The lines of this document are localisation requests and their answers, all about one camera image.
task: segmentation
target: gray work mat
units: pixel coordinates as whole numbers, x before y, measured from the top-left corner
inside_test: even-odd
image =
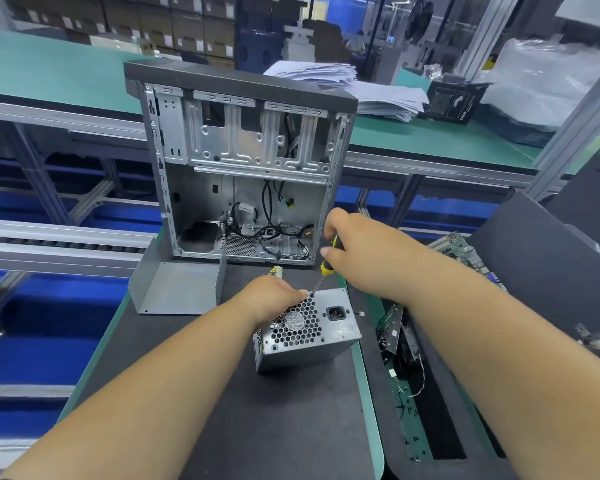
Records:
[[[222,300],[270,268],[227,266]],[[318,271],[284,270],[296,288],[311,289],[319,276]],[[336,277],[328,276],[322,289],[338,286]],[[194,318],[137,315],[129,302],[78,404]],[[217,353],[222,354],[221,347]],[[351,352],[261,376],[249,342],[181,478],[372,480]]]

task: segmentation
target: person's right arm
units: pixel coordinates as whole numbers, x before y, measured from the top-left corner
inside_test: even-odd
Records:
[[[397,229],[334,209],[323,257],[409,308],[522,479],[600,479],[600,359],[485,277]]]

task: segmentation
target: metal computer chassis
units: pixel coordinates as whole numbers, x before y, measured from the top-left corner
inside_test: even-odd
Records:
[[[125,62],[125,77],[143,108],[174,256],[315,262],[357,99],[342,89],[160,58]],[[282,183],[293,205],[274,190]]]
[[[332,359],[360,338],[347,290],[318,291],[253,335],[256,371]]]

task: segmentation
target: screwdriver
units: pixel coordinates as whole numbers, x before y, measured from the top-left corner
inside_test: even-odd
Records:
[[[334,247],[336,249],[344,250],[342,241],[340,239],[338,239],[337,234],[336,234],[336,237],[333,238],[332,247]],[[318,291],[318,288],[320,288],[320,285],[322,284],[322,281],[324,280],[325,276],[333,274],[333,268],[327,261],[322,261],[322,264],[320,265],[320,270],[322,272],[322,276],[318,280],[318,283],[316,284],[313,291],[311,291],[311,293],[309,293],[310,297],[313,297],[313,295],[315,295],[315,292]]]

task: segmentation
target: person's right hand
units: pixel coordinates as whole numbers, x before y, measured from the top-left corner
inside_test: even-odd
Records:
[[[338,208],[327,216],[324,236],[332,240],[336,232],[345,250],[322,248],[322,257],[356,288],[404,304],[409,268],[417,269],[417,256],[429,250],[398,229]]]

